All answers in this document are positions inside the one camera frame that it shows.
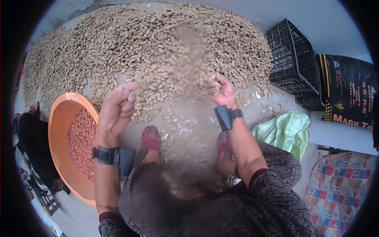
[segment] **red shoe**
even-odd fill
[[[217,159],[215,162],[215,172],[222,175],[221,165],[224,153],[226,151],[226,132],[221,132],[217,139]],[[228,153],[225,155],[225,159],[231,159],[232,157],[232,146],[229,141]]]
[[[158,129],[155,126],[147,126],[143,130],[141,137],[141,147],[146,149],[153,149],[160,153],[161,149],[161,137]]]

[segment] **colorful checkered blanket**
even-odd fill
[[[304,195],[315,236],[340,237],[347,230],[370,188],[377,157],[347,152],[316,162]]]

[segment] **shelled peanut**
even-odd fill
[[[76,168],[93,181],[95,162],[92,159],[92,148],[95,143],[97,124],[87,110],[76,113],[67,132],[69,153]]]

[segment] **green plastic bag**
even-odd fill
[[[308,146],[308,115],[287,112],[256,125],[251,133],[257,141],[281,148],[293,154],[299,161]]]

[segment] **pile of peanuts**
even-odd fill
[[[140,122],[154,103],[176,97],[204,100],[202,77],[208,72],[227,77],[237,98],[238,88],[251,85],[270,93],[271,62],[264,35],[233,12],[188,4],[163,11],[106,6],[33,46],[24,69],[24,88],[32,91],[24,99],[30,104],[36,86],[43,85],[42,102],[49,110],[55,99],[51,91],[82,93],[92,78],[92,102],[99,110],[122,75],[125,82],[141,85],[132,116]]]
[[[97,124],[87,110],[76,113],[67,132],[69,153],[76,168],[89,180],[93,181],[95,161],[92,148],[95,143]]]

